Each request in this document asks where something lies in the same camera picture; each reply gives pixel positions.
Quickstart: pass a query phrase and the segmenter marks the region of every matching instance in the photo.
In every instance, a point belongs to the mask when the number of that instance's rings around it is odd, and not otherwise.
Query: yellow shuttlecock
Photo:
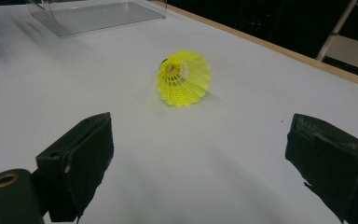
[[[205,95],[211,71],[202,55],[179,51],[161,63],[158,89],[168,105],[191,105]]]

